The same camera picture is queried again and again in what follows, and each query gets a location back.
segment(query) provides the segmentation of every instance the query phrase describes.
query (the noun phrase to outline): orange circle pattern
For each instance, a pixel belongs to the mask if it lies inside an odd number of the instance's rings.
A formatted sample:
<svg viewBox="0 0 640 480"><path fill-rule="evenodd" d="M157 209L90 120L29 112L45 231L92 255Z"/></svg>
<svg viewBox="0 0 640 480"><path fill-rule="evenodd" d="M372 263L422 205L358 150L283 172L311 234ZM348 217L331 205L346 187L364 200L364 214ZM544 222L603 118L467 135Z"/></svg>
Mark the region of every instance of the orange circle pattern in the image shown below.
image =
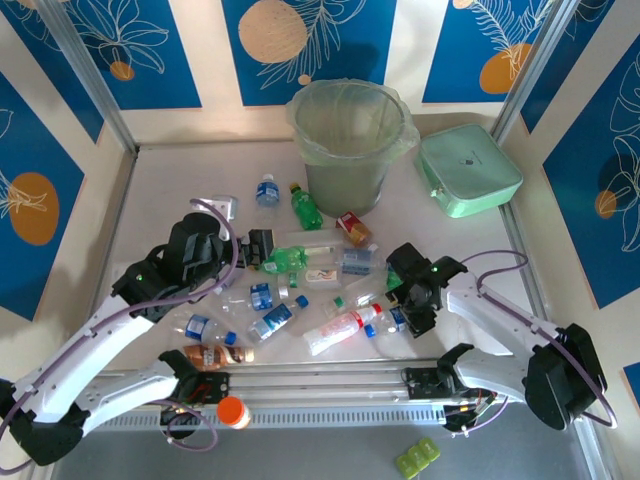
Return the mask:
<svg viewBox="0 0 640 480"><path fill-rule="evenodd" d="M39 203L46 211L27 204L17 205L17 208L13 206L9 211L13 230L22 240L34 246L46 245L56 233L60 217L60 204L55 187L44 175L32 172L18 175L11 187L31 197L46 194L44 200Z"/></svg>

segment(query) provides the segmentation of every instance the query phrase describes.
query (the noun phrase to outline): clear plastic bottle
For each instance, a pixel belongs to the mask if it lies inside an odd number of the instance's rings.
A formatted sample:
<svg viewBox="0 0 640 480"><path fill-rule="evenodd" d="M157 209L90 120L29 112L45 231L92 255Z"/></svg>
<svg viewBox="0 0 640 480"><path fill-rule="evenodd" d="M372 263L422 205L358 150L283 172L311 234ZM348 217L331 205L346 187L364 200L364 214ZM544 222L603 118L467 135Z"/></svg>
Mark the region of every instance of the clear plastic bottle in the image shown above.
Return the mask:
<svg viewBox="0 0 640 480"><path fill-rule="evenodd" d="M407 329L407 319L400 307L392 308L382 312L376 318L364 326L367 337L373 338L376 335L390 335L392 333L403 332Z"/></svg>
<svg viewBox="0 0 640 480"><path fill-rule="evenodd" d="M176 314L173 320L173 330L205 345L233 345L236 334L215 319L185 311Z"/></svg>
<svg viewBox="0 0 640 480"><path fill-rule="evenodd" d="M371 275L347 285L342 293L322 304L328 318L356 308L366 307L387 291L387 275L384 271L374 271Z"/></svg>
<svg viewBox="0 0 640 480"><path fill-rule="evenodd" d="M375 270L386 270L387 261L376 244L368 248L345 248L340 259L342 273L369 275Z"/></svg>
<svg viewBox="0 0 640 480"><path fill-rule="evenodd" d="M249 327L248 335L254 342L262 342L293 320L298 313L307 308L309 300L300 295L295 301L281 303L260 320Z"/></svg>
<svg viewBox="0 0 640 480"><path fill-rule="evenodd" d="M342 272L337 265L292 272L287 278L291 288L338 290L342 287Z"/></svg>
<svg viewBox="0 0 640 480"><path fill-rule="evenodd" d="M320 328L310 330L303 335L312 356L324 352L327 348L355 335L376 315L382 313L377 303L340 315Z"/></svg>
<svg viewBox="0 0 640 480"><path fill-rule="evenodd" d="M242 317L260 310L269 310L289 298L286 279L258 283L250 287L234 287L220 294L222 310L233 317Z"/></svg>
<svg viewBox="0 0 640 480"><path fill-rule="evenodd" d="M273 175L267 173L256 189L256 203L258 224L262 228L271 228L275 223L276 212L280 204L280 189L273 180Z"/></svg>

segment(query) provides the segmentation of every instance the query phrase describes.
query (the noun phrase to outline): cable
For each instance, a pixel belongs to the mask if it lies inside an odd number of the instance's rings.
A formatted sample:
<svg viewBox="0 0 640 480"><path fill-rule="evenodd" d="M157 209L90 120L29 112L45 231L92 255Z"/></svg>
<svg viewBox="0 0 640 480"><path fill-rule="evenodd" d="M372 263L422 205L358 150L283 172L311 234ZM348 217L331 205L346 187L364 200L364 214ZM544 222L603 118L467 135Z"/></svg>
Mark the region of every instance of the cable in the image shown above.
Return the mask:
<svg viewBox="0 0 640 480"><path fill-rule="evenodd" d="M502 402L502 404L500 405L500 408L498 409L498 411L491 418L489 418L488 420L482 422L480 425L476 425L475 427L471 427L471 428L462 427L462 431L461 432L455 432L455 433L452 433L452 435L454 437L457 437L458 435L464 435L466 437L471 432L475 432L476 430L479 430L482 427L485 427L485 426L489 425L496 418L498 418L500 415L502 415L502 412L504 412L506 410L508 403L509 403L509 397L506 397L504 399L504 402Z"/></svg>
<svg viewBox="0 0 640 480"><path fill-rule="evenodd" d="M232 265L232 268L230 268L229 271L226 274L224 274L213 285L211 285L210 287L207 287L207 288L205 288L205 289L203 289L203 290L201 290L199 292L190 293L188 295L184 295L182 297L177 297L177 298L166 298L166 299L151 300L151 301L148 301L148 302L142 302L142 303L139 303L137 305L132 305L130 307L124 308L124 309L120 310L119 312L116 312L113 315L110 315L107 318L105 318L104 320L102 320L100 323L98 323L93 328L91 328L89 333L95 335L100 330L106 328L112 322L118 320L120 317L123 317L125 315L129 315L132 312L137 312L138 310L143 310L145 308L162 307L162 306L166 306L166 305L175 305L177 303L184 303L184 302L187 302L187 301L195 299L195 298L199 298L199 297L202 297L202 296L205 296L205 295L209 295L216 288L218 288L220 285L222 285L224 282L226 282L229 279L229 277L233 274L235 265L237 265L238 257L240 255L238 244L237 244L237 242L235 240L236 236L235 236L235 232L233 231L233 227L227 221L227 219L220 212L218 212L215 208L213 208L211 205L209 205L209 204L207 204L207 203L205 203L205 202L203 202L201 200L198 200L196 198L191 199L190 203L192 205L200 205L200 206L206 208L207 210L209 210L216 217L216 219L222 224L222 226L225 227L227 229L227 231L229 232L229 237L231 238L231 248L232 248L230 265ZM2 420L2 424L0 424L0 440L3 437L5 430L7 429L7 427L9 426L11 421L13 420L13 417L15 416L17 411L22 407L22 405L24 405L24 403L28 400L28 398L31 395L34 395L38 391L38 388L40 388L42 386L42 384L47 380L47 378L49 378L51 376L51 374L67 358L69 358L69 356L71 356L76 350L78 350L82 345L84 345L85 342L89 341L91 338L92 338L92 336L90 336L90 335L84 335L81 338L79 338L64 353L62 353L62 355L60 355L56 360L54 360L53 363L51 365L49 365L49 367L44 372L42 372L42 374L33 382L33 388L30 391L25 392L16 401L14 406L7 413L7 416ZM22 464L22 465L20 465L18 467L14 467L14 468L10 468L10 469L4 469L4 468L0 467L0 476L13 475L14 473L17 473L17 472L23 470L24 468L26 468L28 465L31 464L31 462L32 462L32 460L29 460L29 461L25 462L24 464Z"/></svg>
<svg viewBox="0 0 640 480"><path fill-rule="evenodd" d="M596 385L596 383L591 378L591 375L589 375L589 373L584 369L584 367L580 364L580 362L578 362L578 360L560 342L558 342L554 337L552 337L547 332L545 332L544 329L536 328L537 326L531 320L529 320L528 318L524 317L520 313L516 312L512 308L509 308L507 305L505 305L501 301L496 300L495 298L491 297L490 295L482 292L481 289L483 287L483 282L484 282L485 279L487 279L488 277L491 277L493 275L497 275L499 273L504 273L504 272L508 272L508 271L512 271L512 270L521 269L522 267L524 267L527 264L528 257L524 253L521 253L521 252L515 252L515 251L510 251L510 250L494 250L494 251L482 252L482 253L473 255L473 256L469 257L468 259L464 260L462 263L464 263L465 261L470 260L472 258L476 258L476 257L478 257L480 255L489 254L489 253L514 253L514 254L517 254L518 256L520 256L521 258L524 258L525 261L520 263L520 264L518 264L518 265L514 265L512 267L490 270L490 271L485 272L482 275L480 275L480 277L478 277L478 280L476 282L476 286L478 287L478 291L480 292L482 297L485 298L487 301L489 301L491 304L493 304L496 307L498 307L499 309L503 310L504 312L508 313L509 315L512 315L514 318L516 318L521 323L523 323L533 333L540 335L547 342L549 342L571 364L571 366L576 370L576 372L578 372L578 375L580 375L580 377L582 377L582 379L587 384L587 386L591 389L591 391L593 392L595 397L602 404L605 412L609 416L609 421L603 420L602 418L597 417L597 416L595 416L595 415L593 415L593 414L591 414L589 412L582 412L583 416L593 420L594 422L597 422L597 423L599 423L601 425L604 425L605 427L617 428L618 420L617 420L616 414L613 411L613 407L611 407L611 404L607 401L606 397L604 396L604 393L602 392L602 387L598 387Z"/></svg>
<svg viewBox="0 0 640 480"><path fill-rule="evenodd" d="M179 442L179 441L175 440L171 436L171 427L173 426L174 420L176 420L178 418L178 417L175 417L167 425L167 432L166 433L163 432L164 436L167 438L167 441L171 445L175 445L176 447L178 447L178 448L180 448L182 450L188 450L190 452L204 453L204 452L208 452L208 451L212 450L216 446L216 444L218 443L218 432L216 431L216 429L213 426L213 424L202 413L200 413L197 410L194 410L193 408L189 407L188 405L185 405L185 404L180 403L180 402L174 402L173 400L156 400L154 402L149 402L148 405L160 405L160 406L163 406L163 407L173 407L173 408L176 408L176 409L184 410L189 415L192 415L192 416L196 417L203 424L205 424L207 426L207 428L209 429L209 431L211 432L211 436L213 437L213 439L211 440L211 443L209 445L207 445L206 447L192 447L192 446L184 444L183 442Z"/></svg>

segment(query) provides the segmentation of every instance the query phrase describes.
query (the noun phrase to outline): yellow-green object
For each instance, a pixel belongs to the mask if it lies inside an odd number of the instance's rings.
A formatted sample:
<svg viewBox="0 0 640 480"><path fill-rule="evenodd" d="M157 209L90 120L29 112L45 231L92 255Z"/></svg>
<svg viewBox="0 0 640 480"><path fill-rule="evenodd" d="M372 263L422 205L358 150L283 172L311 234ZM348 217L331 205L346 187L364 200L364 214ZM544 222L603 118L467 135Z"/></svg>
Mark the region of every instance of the yellow-green object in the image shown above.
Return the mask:
<svg viewBox="0 0 640 480"><path fill-rule="evenodd" d="M425 437L418 443L420 449L424 452L426 457L429 459L429 463L435 461L440 456L440 449L436 447L436 444L433 443L429 437Z"/></svg>
<svg viewBox="0 0 640 480"><path fill-rule="evenodd" d="M407 453L409 458L416 464L416 467L420 470L424 470L431 463L429 461L429 457L427 457L426 452L420 448L418 445L415 445L409 449Z"/></svg>
<svg viewBox="0 0 640 480"><path fill-rule="evenodd" d="M300 188L297 183L289 186L291 190L291 206L296 212L300 225L305 230L320 230L322 228L322 215L318 211L316 202L311 195Z"/></svg>
<svg viewBox="0 0 640 480"><path fill-rule="evenodd" d="M410 480L418 473L420 473L420 469L416 466L415 463L411 461L411 459L407 455L400 455L398 458L396 458L396 467L398 467L400 473L407 480Z"/></svg>
<svg viewBox="0 0 640 480"><path fill-rule="evenodd" d="M307 255L303 247L276 248L260 266L266 273L297 272L307 268Z"/></svg>
<svg viewBox="0 0 640 480"><path fill-rule="evenodd" d="M415 165L431 196L458 218L507 203L522 173L480 125L463 125L422 140Z"/></svg>

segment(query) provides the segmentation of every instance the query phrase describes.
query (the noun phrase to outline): white leaf drawing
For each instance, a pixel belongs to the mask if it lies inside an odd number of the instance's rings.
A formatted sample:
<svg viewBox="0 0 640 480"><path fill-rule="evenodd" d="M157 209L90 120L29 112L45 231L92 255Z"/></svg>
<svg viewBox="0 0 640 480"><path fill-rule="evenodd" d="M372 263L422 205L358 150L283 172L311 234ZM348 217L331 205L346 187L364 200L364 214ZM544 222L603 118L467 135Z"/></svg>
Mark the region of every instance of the white leaf drawing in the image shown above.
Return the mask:
<svg viewBox="0 0 640 480"><path fill-rule="evenodd" d="M348 15L345 5L356 0L296 0L291 7L302 18L307 29L304 48L295 57L285 62L263 63L258 76L265 77L261 90L285 80L291 83L300 75L313 77L324 62L331 60L333 50L340 51L340 32L343 25L362 11L367 0L357 0L358 4Z"/></svg>

